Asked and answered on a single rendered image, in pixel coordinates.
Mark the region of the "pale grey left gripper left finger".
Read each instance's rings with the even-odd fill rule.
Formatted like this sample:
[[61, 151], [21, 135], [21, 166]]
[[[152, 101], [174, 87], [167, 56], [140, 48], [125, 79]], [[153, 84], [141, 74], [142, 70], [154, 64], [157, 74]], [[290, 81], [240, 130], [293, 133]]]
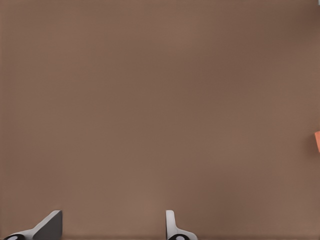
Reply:
[[3, 240], [61, 240], [63, 211], [54, 210], [35, 227], [12, 233]]

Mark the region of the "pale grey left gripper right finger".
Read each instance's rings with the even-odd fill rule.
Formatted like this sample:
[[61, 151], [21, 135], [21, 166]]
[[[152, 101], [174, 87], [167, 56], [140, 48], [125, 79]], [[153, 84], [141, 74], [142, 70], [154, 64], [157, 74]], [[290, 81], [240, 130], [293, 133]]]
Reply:
[[165, 211], [165, 221], [166, 240], [198, 240], [198, 237], [193, 232], [177, 227], [175, 213], [173, 210]]

